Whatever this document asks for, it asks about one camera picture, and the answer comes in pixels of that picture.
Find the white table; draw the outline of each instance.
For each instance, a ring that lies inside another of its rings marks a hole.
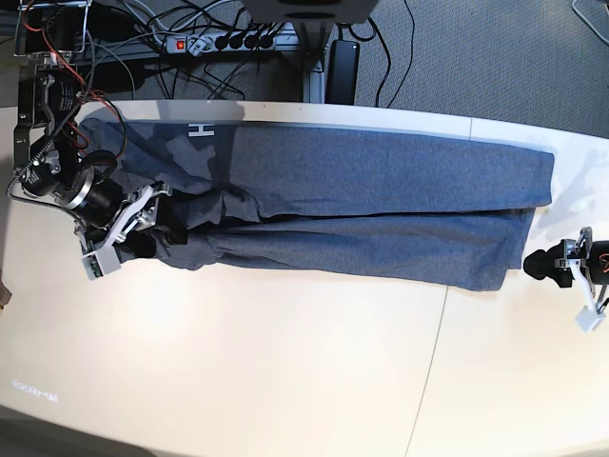
[[[557,157],[555,203],[538,211],[526,253],[577,237],[584,225],[609,238],[609,140],[387,109],[203,101],[120,108],[128,120],[184,123],[185,134],[188,123],[245,120],[542,148]],[[86,115],[111,114],[91,104]],[[0,164],[10,162],[15,116],[0,110]],[[0,405],[206,457],[403,457],[420,405],[408,457],[562,455],[609,440],[609,325],[591,335],[578,329],[576,288],[522,272],[509,273],[499,292],[469,293],[318,271],[188,272],[148,260],[89,282],[68,217],[19,204],[8,214],[0,254],[13,298],[0,316]]]

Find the robotic hand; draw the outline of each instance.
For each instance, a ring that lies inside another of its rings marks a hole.
[[[576,321],[588,332],[605,319],[609,298],[604,299],[609,285],[609,241],[592,241],[592,229],[582,228],[578,240],[562,240],[545,251],[539,249],[524,259],[524,271],[537,280],[553,279],[560,288],[570,288],[573,280],[580,285],[586,306]],[[596,298],[596,285],[601,285]]]
[[[45,17],[58,17],[57,9],[80,3],[36,3],[35,6],[40,7],[38,15],[32,14],[28,20],[32,24],[31,21],[38,19],[44,27]],[[32,4],[22,3],[22,11],[28,12]],[[59,41],[49,25],[46,25],[46,33],[48,41]],[[92,38],[83,31],[85,33],[93,49]],[[75,41],[71,40],[71,46],[75,47]],[[149,258],[155,255],[158,243],[185,244],[187,231],[173,214],[169,186],[156,183],[125,193],[111,179],[120,153],[82,152],[74,118],[84,103],[102,97],[91,88],[94,63],[91,63],[85,85],[84,78],[75,70],[72,69],[71,74],[67,71],[65,58],[73,51],[58,51],[52,47],[48,50],[29,53],[30,65],[20,74],[18,124],[14,131],[15,168],[9,196],[20,202],[60,209],[74,218],[84,253],[83,264],[90,279],[120,268],[120,253],[128,258]],[[116,114],[123,122],[118,109]],[[45,134],[30,146],[29,135],[33,128],[44,128]],[[121,152],[126,145],[127,137]],[[12,193],[18,184],[29,198]],[[54,204],[40,200],[45,196],[52,197]]]

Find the gray pants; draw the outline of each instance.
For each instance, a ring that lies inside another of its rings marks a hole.
[[[83,123],[118,151],[118,124]],[[551,202],[554,157],[422,135],[264,125],[129,123],[112,176],[126,191],[164,181],[189,229],[159,246],[177,268],[322,269],[472,290],[519,268],[535,207]]]

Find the power strip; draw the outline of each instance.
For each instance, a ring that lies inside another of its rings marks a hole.
[[[259,36],[259,32],[253,30],[233,34],[206,33],[202,36],[171,35],[166,41],[167,53],[189,53],[195,57],[211,52],[245,51],[257,47],[261,50],[275,50],[277,47],[276,39],[268,34]]]

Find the red cable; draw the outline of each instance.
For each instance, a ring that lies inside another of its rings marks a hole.
[[[91,140],[89,140],[88,137],[82,131],[80,131],[72,122],[67,122],[67,124],[72,130],[74,130],[76,132],[76,134],[78,136],[80,136],[83,140],[85,140],[85,144],[83,146],[81,146],[79,143],[77,143],[79,148],[87,148],[88,145],[90,145]]]
[[[114,114],[114,117],[116,117],[116,120],[118,122],[121,122],[120,116],[116,113],[116,111],[114,109],[112,109],[112,107],[108,104],[108,102],[106,102],[100,96],[95,95],[95,94],[92,94],[91,97],[94,98],[95,100],[97,100],[98,102],[103,103],[106,106],[106,108],[108,108],[110,111],[112,111],[112,114]]]
[[[55,50],[55,48],[52,46],[52,44],[50,43],[48,37],[47,37],[47,33],[44,30],[42,31],[42,39],[45,40],[45,44],[47,45],[47,48],[49,48],[49,50],[53,53],[53,55],[57,58],[58,61],[60,61],[62,64],[64,64],[64,67],[66,67],[66,70],[68,70],[70,73],[72,73],[74,75],[74,77],[78,80],[78,82],[81,84],[81,86],[86,85],[87,83],[85,82],[85,79],[78,74],[78,72],[73,69],[70,64],[66,61],[66,59],[64,59],[61,54]]]
[[[29,31],[42,31],[42,29],[35,29],[34,27],[28,25],[28,23],[26,22],[26,15],[29,12],[29,9],[32,7],[32,5],[34,4],[36,0],[31,0],[28,4],[28,7],[23,11],[21,17],[21,23],[23,24],[23,27],[25,27],[26,29],[28,29]]]

